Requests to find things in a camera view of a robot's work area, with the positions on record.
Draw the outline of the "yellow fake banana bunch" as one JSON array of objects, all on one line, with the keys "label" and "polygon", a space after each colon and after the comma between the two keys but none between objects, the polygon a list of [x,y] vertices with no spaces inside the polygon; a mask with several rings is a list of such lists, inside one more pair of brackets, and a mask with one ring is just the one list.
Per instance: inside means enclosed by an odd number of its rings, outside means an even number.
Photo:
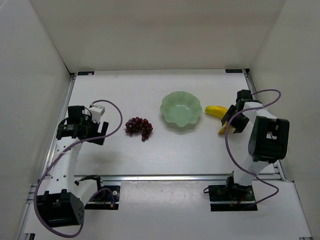
[{"label": "yellow fake banana bunch", "polygon": [[[225,114],[227,113],[228,109],[226,107],[223,106],[217,106],[217,105],[209,105],[204,109],[204,112],[207,115],[216,117],[220,120],[223,119],[223,117],[225,116]],[[222,136],[225,135],[227,132],[227,125],[228,122],[226,121],[225,123],[222,124],[222,128],[218,131],[218,135]]]}]

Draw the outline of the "red fake grape bunch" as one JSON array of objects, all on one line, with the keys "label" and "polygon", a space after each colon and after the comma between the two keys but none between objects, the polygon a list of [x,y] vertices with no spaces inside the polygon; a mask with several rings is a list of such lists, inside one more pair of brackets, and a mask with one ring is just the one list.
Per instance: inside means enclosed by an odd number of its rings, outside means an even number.
[{"label": "red fake grape bunch", "polygon": [[141,141],[145,142],[153,132],[153,125],[146,118],[132,117],[125,123],[124,131],[128,136],[141,135]]}]

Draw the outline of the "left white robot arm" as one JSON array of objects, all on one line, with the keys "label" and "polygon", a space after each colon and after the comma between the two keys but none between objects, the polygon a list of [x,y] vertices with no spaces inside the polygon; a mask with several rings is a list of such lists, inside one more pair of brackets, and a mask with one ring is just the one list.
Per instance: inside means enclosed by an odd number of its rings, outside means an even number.
[{"label": "left white robot arm", "polygon": [[76,180],[75,171],[82,140],[89,139],[97,145],[104,143],[101,137],[109,126],[100,122],[104,112],[100,105],[70,106],[68,117],[57,127],[55,156],[61,158],[50,171],[44,193],[36,198],[39,215],[51,228],[82,225],[86,204],[102,188],[99,176]]}]

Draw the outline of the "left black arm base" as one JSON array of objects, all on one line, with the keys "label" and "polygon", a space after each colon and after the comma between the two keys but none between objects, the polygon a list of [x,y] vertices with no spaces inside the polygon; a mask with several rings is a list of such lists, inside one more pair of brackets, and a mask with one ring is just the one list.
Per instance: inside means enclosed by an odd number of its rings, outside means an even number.
[{"label": "left black arm base", "polygon": [[120,185],[105,185],[99,175],[84,176],[74,181],[75,195],[86,210],[118,210]]}]

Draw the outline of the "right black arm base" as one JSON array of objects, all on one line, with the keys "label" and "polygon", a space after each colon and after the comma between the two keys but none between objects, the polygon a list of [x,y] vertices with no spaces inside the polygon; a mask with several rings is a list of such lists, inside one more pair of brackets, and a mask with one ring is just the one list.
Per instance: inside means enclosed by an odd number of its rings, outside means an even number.
[{"label": "right black arm base", "polygon": [[211,212],[254,212],[258,210],[252,185],[234,183],[229,176],[225,184],[208,185],[203,190],[209,195]]}]

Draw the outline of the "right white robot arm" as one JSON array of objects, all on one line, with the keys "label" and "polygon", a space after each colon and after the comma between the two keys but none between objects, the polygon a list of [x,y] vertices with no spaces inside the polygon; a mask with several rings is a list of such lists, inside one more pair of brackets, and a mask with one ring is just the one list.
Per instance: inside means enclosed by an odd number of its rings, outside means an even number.
[{"label": "right white robot arm", "polygon": [[179,136],[165,128],[153,132],[146,119],[132,118],[124,125],[125,134],[141,136],[142,145],[120,139],[109,141],[107,148],[96,156],[103,167],[117,175],[217,173],[227,158],[235,160],[228,142],[229,129],[241,133],[248,123],[253,124],[248,154],[242,163],[235,163],[226,182],[228,188],[245,190],[265,167],[286,156],[289,122],[270,114],[249,90],[239,91],[230,108],[206,107],[207,114],[221,120],[218,137],[210,137],[208,130],[195,134],[193,129],[187,129],[202,113],[199,100],[187,99],[187,95],[169,94],[160,106],[167,124],[181,128]]}]

